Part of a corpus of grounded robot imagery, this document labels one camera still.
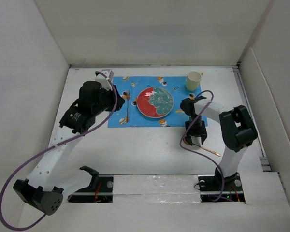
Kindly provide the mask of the copper fork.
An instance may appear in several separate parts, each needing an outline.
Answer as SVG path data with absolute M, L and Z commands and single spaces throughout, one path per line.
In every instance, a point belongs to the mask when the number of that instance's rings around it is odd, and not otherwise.
M 126 122 L 129 122 L 129 100 L 131 99 L 130 90 L 126 91 L 126 100 L 127 100 L 127 113 L 126 113 Z

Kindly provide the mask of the blue astronaut print cloth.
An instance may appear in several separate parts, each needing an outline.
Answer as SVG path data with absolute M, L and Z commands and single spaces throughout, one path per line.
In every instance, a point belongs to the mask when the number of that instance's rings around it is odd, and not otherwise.
M 126 122 L 127 100 L 121 110 L 115 112 L 108 121 L 109 128 L 124 127 L 183 127 L 189 117 L 180 109 L 183 99 L 194 99 L 201 92 L 198 87 L 194 92 L 186 89 L 184 76 L 123 76 L 114 77 L 113 83 L 118 92 L 126 100 L 126 91 L 130 90 L 129 122 Z M 172 111 L 162 118 L 148 118 L 141 114 L 136 105 L 139 93 L 148 87 L 161 87 L 169 91 L 174 98 Z

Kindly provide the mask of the copper spoon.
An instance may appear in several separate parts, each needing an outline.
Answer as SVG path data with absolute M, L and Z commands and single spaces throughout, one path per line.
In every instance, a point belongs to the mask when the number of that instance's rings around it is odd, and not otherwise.
M 207 151 L 207 152 L 210 152 L 211 154 L 214 154 L 214 155 L 216 155 L 216 156 L 218 156 L 218 157 L 221 157 L 221 154 L 220 154 L 220 153 L 215 152 L 215 151 L 210 150 L 210 149 L 207 149 L 207 148 L 202 147 L 202 146 L 200 146 L 200 145 L 197 145 L 197 144 L 195 144 L 195 143 L 189 143 L 189 142 L 187 142 L 187 141 L 184 141 L 184 143 L 187 144 L 187 145 L 194 145 L 194 146 L 197 146 L 197 147 L 199 147 L 199 148 L 202 149 L 202 150 L 205 150 L 205 151 Z

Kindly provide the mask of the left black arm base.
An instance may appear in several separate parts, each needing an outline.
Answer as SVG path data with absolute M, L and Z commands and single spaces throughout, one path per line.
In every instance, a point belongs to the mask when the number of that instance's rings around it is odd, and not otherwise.
M 88 167 L 79 168 L 91 176 L 90 182 L 84 188 L 79 189 L 67 200 L 70 203 L 112 203 L 113 202 L 113 175 L 99 175 L 99 172 Z

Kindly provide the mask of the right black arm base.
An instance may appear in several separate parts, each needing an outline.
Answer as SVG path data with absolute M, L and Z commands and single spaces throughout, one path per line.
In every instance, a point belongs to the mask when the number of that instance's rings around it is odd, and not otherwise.
M 200 192 L 201 202 L 245 202 L 239 173 L 225 178 L 224 184 L 222 182 L 219 173 L 198 176 L 194 188 Z

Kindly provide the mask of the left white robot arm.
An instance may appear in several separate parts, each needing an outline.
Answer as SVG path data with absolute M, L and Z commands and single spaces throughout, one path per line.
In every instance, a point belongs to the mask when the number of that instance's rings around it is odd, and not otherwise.
M 58 182 L 59 174 L 81 139 L 99 127 L 94 125 L 96 116 L 104 111 L 112 114 L 124 102 L 110 79 L 84 82 L 78 99 L 61 118 L 52 146 L 41 153 L 41 160 L 26 179 L 14 183 L 21 200 L 50 216 L 76 191 L 94 191 L 99 173 L 88 166 L 80 167 L 76 176 L 63 182 Z

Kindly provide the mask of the red and teal plate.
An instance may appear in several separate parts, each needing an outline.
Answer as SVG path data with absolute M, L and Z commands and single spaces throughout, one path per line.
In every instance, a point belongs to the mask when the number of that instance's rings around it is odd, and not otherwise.
M 172 111 L 174 98 L 164 88 L 148 87 L 139 93 L 136 105 L 142 115 L 148 118 L 162 118 Z

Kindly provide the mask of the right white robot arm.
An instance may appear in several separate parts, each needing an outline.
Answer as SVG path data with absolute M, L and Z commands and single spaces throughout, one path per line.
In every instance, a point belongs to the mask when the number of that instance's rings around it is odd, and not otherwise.
M 180 109 L 189 116 L 185 122 L 188 130 L 184 142 L 191 145 L 192 138 L 200 138 L 204 143 L 207 138 L 205 116 L 220 124 L 222 139 L 225 144 L 222 160 L 217 168 L 220 175 L 214 178 L 214 185 L 219 190 L 228 188 L 232 181 L 230 176 L 237 173 L 238 165 L 247 147 L 257 139 L 258 133 L 253 120 L 243 105 L 228 107 L 199 96 L 181 101 Z

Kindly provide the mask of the pale yellow mug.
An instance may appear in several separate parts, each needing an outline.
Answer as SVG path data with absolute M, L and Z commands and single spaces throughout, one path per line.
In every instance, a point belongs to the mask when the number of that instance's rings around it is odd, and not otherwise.
M 199 87 L 201 80 L 202 80 L 202 77 L 203 77 L 202 71 L 200 71 L 200 72 L 190 71 L 187 74 L 186 89 L 188 91 L 195 91 Z

